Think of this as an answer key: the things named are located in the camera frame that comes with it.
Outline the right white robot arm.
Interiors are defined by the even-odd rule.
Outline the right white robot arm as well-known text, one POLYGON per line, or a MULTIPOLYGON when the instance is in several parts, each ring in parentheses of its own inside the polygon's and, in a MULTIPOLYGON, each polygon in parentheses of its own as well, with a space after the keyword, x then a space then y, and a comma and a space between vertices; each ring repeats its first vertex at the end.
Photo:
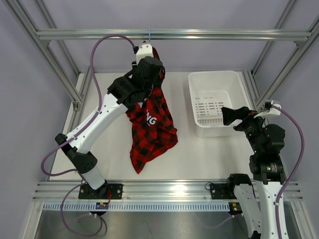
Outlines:
POLYGON ((261 112, 248 107, 222 107, 223 124, 240 120, 235 131, 245 133, 253 150, 249 167, 254 183, 246 174, 230 174, 226 193, 236 198, 250 239, 287 239, 284 200, 281 189, 286 182, 280 151, 284 147, 285 130, 276 124, 264 126, 265 119, 279 116, 279 104, 266 103, 261 112))

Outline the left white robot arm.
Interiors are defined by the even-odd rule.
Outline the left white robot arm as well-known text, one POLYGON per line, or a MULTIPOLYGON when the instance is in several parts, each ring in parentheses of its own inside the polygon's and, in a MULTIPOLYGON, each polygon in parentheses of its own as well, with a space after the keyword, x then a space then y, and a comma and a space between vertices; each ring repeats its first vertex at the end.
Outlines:
POLYGON ((113 121, 151 94, 160 82, 162 69, 163 63, 157 58, 147 56, 141 59, 131 71, 113 81, 101 105, 80 125, 68 134, 60 133, 55 137, 95 198, 106 195, 108 183, 97 167, 98 160, 91 153, 91 147, 113 121))

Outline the red black plaid shirt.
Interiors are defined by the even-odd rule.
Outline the red black plaid shirt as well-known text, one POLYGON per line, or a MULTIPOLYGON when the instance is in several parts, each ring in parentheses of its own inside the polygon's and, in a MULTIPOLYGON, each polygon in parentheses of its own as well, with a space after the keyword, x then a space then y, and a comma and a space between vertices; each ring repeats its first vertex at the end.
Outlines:
POLYGON ((165 69, 159 74, 159 84, 143 102, 136 103, 127 111, 132 123, 132 147, 130 159, 136 173, 178 143, 177 128, 167 106, 161 85, 165 79, 165 69))

